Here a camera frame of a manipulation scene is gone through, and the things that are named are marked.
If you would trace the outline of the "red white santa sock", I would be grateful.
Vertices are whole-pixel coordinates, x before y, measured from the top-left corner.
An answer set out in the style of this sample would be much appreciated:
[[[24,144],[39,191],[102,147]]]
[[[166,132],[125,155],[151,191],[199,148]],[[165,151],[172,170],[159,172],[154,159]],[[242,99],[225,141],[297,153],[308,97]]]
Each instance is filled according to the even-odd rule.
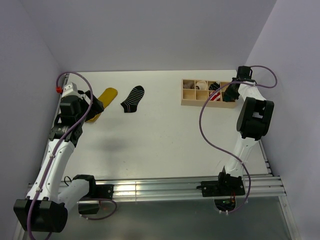
[[[219,102],[221,99],[221,92],[216,92],[214,95],[210,97],[210,101]]]

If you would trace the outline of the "wooden compartment box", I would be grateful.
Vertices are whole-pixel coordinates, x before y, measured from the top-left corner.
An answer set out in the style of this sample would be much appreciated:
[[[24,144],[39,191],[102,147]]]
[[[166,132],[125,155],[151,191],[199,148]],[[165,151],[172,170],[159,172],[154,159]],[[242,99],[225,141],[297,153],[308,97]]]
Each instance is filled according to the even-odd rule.
[[[207,90],[197,90],[195,89],[195,84],[194,84],[194,89],[183,89],[183,80],[192,80],[195,82],[198,81],[206,81],[208,85]],[[214,82],[220,82],[220,87],[223,87],[224,85],[227,84],[227,82],[223,81],[213,81],[213,80],[199,80],[199,79],[182,79],[181,80],[181,105],[182,106],[192,106],[192,107],[202,107],[205,103],[205,101],[210,97],[210,95],[214,91],[209,90],[209,85]],[[221,98],[220,101],[208,101],[206,104],[207,107],[211,108],[228,108],[228,109],[233,109],[236,107],[237,103],[236,102],[225,102],[223,101],[224,97],[224,92],[226,90],[226,86],[221,88],[219,92],[221,92]]]

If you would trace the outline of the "black white striped ankle sock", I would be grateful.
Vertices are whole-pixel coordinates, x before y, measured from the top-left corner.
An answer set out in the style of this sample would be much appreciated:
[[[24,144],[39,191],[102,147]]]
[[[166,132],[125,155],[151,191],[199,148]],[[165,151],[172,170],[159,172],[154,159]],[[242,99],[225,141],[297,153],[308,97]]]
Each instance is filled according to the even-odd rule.
[[[145,94],[145,90],[141,85],[135,86],[120,104],[124,113],[135,113],[138,109],[138,104]]]

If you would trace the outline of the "dark green reindeer sock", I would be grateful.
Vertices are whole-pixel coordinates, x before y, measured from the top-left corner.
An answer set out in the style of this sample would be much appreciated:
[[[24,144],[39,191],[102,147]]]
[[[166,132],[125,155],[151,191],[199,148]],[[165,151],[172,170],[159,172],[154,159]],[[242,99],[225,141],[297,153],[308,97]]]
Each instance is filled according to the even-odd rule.
[[[223,101],[227,102],[227,103],[234,103],[235,102],[235,100],[232,97],[229,97],[229,96],[224,96],[223,97]]]

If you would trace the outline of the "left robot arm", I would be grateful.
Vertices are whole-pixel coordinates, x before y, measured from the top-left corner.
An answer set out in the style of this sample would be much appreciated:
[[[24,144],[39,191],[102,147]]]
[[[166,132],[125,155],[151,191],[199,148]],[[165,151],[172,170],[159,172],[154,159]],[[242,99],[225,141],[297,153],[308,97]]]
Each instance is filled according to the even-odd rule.
[[[73,206],[82,198],[95,198],[98,193],[94,176],[87,174],[76,175],[67,189],[59,189],[67,162],[83,133],[84,122],[102,113],[103,104],[91,91],[78,90],[62,96],[59,110],[36,181],[26,197],[16,200],[13,207],[27,232],[60,233]]]

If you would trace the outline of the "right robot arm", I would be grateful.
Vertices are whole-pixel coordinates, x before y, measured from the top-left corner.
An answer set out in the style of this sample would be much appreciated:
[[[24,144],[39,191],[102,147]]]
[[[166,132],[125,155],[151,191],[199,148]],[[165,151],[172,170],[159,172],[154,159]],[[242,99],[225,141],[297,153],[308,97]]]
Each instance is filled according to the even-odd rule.
[[[275,104],[262,96],[252,74],[250,66],[239,66],[236,77],[232,79],[236,83],[230,84],[224,92],[232,100],[242,98],[243,105],[236,123],[239,135],[234,151],[216,183],[216,189],[222,195],[242,185],[245,164],[252,148],[267,134],[271,124]]]

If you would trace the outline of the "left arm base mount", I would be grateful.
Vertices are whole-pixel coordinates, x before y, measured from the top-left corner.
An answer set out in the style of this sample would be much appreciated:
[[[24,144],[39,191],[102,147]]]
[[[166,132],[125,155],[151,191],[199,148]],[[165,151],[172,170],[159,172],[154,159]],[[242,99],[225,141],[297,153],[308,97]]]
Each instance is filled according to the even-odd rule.
[[[82,197],[78,203],[78,213],[81,215],[95,215],[98,213],[101,202],[95,199],[109,199],[113,198],[114,185],[113,184],[98,184],[92,194],[87,194]]]

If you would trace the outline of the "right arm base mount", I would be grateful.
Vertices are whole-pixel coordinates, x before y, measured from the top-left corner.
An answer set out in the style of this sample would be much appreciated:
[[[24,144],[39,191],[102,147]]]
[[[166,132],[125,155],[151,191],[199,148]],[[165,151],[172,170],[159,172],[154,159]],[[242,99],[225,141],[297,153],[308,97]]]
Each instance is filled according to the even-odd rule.
[[[246,194],[242,181],[236,185],[228,185],[224,180],[222,182],[218,180],[201,181],[196,189],[201,191],[204,198],[213,197],[215,207],[225,213],[236,209],[236,196]]]

